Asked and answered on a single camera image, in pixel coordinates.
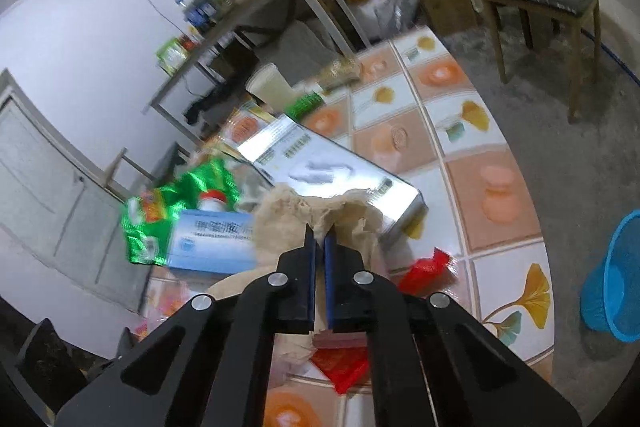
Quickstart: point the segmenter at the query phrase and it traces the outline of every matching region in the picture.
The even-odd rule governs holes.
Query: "green foil package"
[[[129,261],[164,266],[171,231],[180,212],[197,208],[199,195],[213,189],[225,193],[229,210],[235,208],[240,194],[222,158],[213,158],[185,172],[173,183],[129,198],[121,221]]]
[[[321,105],[324,105],[322,97],[316,92],[310,92],[296,100],[293,104],[289,105],[289,107],[286,107],[284,114],[291,120],[299,122]]]

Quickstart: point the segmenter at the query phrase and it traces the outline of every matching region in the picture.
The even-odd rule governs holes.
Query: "chair leg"
[[[596,3],[593,9],[593,82],[598,81],[600,74],[600,39],[602,30],[600,28],[600,3]]]
[[[580,71],[580,23],[572,23],[572,63],[571,63],[571,88],[569,95],[569,123],[574,123],[575,112],[580,104],[580,88],[582,86],[582,73]]]
[[[527,48],[533,49],[533,38],[531,37],[531,26],[529,24],[529,12],[520,10],[520,22],[522,23],[522,32],[524,33],[524,42]]]
[[[498,74],[500,74],[500,80],[502,83],[506,84],[507,73],[504,70],[504,57],[502,56],[502,46],[500,45],[500,33],[498,33],[498,23],[495,19],[495,4],[485,0],[482,0],[482,4],[484,5],[484,13],[489,25],[491,40],[494,44],[495,60],[498,63]]]
[[[491,13],[494,14],[495,17],[495,25],[498,28],[498,31],[502,31],[502,19],[500,19],[500,12],[498,12],[498,7],[494,3],[491,3]]]
[[[551,19],[551,23],[554,28],[554,35],[560,34],[560,21],[558,19]]]

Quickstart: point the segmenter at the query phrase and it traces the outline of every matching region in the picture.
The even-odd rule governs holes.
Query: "concrete floor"
[[[588,423],[617,390],[640,351],[580,321],[579,295],[619,221],[640,208],[640,86],[606,54],[590,83],[593,44],[583,37],[582,110],[566,119],[570,56],[566,33],[532,20],[524,45],[517,12],[501,9],[508,85],[500,83],[487,29],[444,39],[509,143],[540,218],[556,306],[553,384]]]

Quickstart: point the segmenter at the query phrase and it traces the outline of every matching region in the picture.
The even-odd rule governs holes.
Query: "metal screw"
[[[288,280],[287,274],[281,272],[272,273],[267,279],[271,286],[284,286]]]
[[[206,310],[213,303],[213,299],[208,295],[198,295],[191,301],[191,307],[194,310],[201,311]]]
[[[429,302],[434,308],[446,308],[447,306],[449,306],[451,299],[444,293],[434,293],[431,297],[429,297]]]
[[[371,284],[373,276],[370,272],[361,271],[353,275],[353,280],[358,284]]]

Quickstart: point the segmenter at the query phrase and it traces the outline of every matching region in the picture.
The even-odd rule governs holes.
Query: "white paper cup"
[[[246,83],[245,89],[277,112],[283,112],[298,99],[275,64],[267,64],[256,71]]]

